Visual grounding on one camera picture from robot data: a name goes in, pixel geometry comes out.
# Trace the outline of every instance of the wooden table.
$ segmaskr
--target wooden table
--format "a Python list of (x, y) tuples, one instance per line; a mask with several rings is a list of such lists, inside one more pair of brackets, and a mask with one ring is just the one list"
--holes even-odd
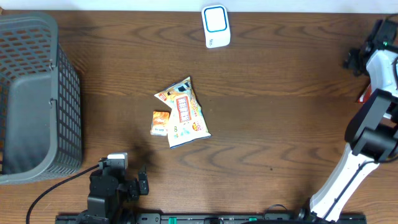
[[(134, 206), (164, 213), (261, 213), (275, 203), (294, 210), (318, 191), (369, 82), (341, 64), (383, 17), (229, 13), (230, 45), (208, 50), (199, 12), (49, 14), (81, 75), (82, 170), (128, 152), (130, 177), (148, 166), (150, 194)], [(187, 76), (213, 136), (171, 150), (167, 138), (149, 134), (152, 112), (168, 110), (153, 95)], [(395, 223), (396, 166), (373, 172), (345, 211)], [(0, 222), (24, 223), (34, 199), (59, 181), (0, 186)], [(31, 223), (81, 212), (88, 186), (85, 175), (57, 188), (37, 204)]]

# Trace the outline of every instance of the basket bottom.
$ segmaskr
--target basket bottom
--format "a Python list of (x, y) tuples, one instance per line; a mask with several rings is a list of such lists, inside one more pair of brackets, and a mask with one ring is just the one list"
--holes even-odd
[(50, 148), (50, 99), (49, 73), (29, 75), (12, 83), (7, 104), (3, 174), (26, 172), (44, 160)]

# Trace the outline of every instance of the snack packet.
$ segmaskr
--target snack packet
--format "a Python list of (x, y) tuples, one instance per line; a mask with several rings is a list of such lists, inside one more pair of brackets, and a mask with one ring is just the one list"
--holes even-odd
[(169, 116), (170, 116), (169, 112), (154, 111), (150, 134), (166, 136), (167, 135), (167, 124), (169, 123)]
[(190, 77), (155, 94), (155, 97), (172, 109), (167, 125), (170, 148), (211, 136), (192, 90)]

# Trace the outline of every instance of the gray basket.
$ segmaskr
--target gray basket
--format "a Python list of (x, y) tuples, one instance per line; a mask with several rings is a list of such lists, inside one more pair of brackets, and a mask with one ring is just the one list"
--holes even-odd
[(80, 168), (80, 80), (49, 15), (0, 17), (0, 100), (0, 184), (53, 179)]

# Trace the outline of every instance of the white wall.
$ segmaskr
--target white wall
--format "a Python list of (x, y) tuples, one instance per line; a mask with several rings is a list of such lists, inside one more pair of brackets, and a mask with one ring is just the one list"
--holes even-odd
[(398, 12), (398, 0), (0, 0), (4, 9), (34, 10), (197, 12), (217, 3), (232, 12)]

